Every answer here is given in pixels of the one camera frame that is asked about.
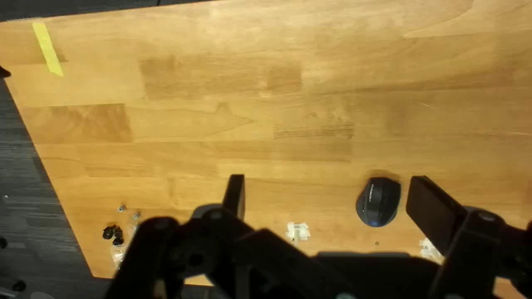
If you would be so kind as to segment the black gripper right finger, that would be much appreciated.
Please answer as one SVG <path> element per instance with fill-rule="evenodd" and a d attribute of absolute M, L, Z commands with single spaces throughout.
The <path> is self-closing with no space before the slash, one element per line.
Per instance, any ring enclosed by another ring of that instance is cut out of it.
<path fill-rule="evenodd" d="M 532 297 L 530 229 L 487 209 L 462 206 L 427 176 L 412 176 L 406 211 L 444 256 L 431 299 L 494 299 L 496 279 Z"/>

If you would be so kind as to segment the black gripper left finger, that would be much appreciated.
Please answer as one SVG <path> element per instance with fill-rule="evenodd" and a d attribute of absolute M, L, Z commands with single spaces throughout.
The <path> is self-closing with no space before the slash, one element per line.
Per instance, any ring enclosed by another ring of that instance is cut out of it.
<path fill-rule="evenodd" d="M 356 299 L 351 282 L 245 217 L 246 179 L 231 174 L 223 201 L 190 221 L 143 221 L 105 299 L 181 299 L 185 281 L 206 276 L 230 299 Z"/>

